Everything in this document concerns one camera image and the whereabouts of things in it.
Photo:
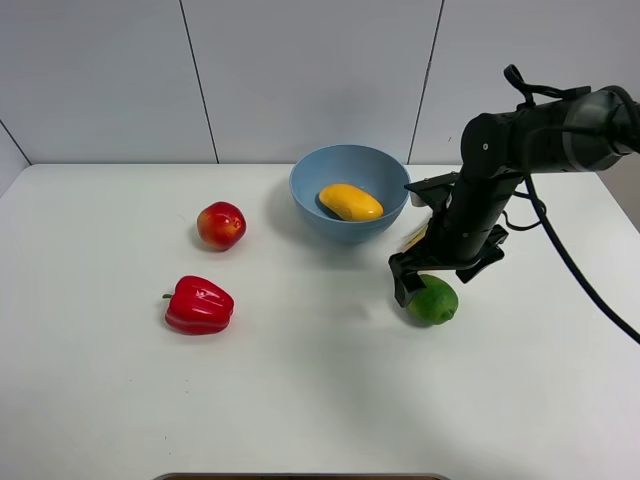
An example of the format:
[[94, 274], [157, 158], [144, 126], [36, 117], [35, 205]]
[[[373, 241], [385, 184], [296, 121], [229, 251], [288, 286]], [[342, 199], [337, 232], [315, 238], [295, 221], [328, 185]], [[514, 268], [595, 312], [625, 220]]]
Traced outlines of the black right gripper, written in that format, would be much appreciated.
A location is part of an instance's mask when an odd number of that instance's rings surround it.
[[458, 279], [467, 284], [500, 260], [484, 257], [491, 247], [488, 239], [523, 176], [506, 173], [484, 178], [463, 170], [457, 173], [446, 208], [432, 212], [424, 238], [389, 258], [394, 298], [400, 307], [407, 307], [426, 288], [420, 270], [457, 270]]

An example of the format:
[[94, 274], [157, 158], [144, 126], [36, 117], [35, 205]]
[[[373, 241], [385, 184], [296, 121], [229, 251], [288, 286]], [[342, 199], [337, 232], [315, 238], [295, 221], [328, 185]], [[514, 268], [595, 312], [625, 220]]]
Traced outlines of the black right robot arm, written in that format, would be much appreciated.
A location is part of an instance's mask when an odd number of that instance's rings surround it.
[[405, 187], [432, 216], [425, 236], [389, 259], [397, 303], [423, 289], [423, 271], [453, 270], [467, 283], [502, 260], [508, 233], [498, 220], [526, 177], [604, 171], [638, 149], [639, 105], [617, 86], [475, 117], [461, 137], [461, 169]]

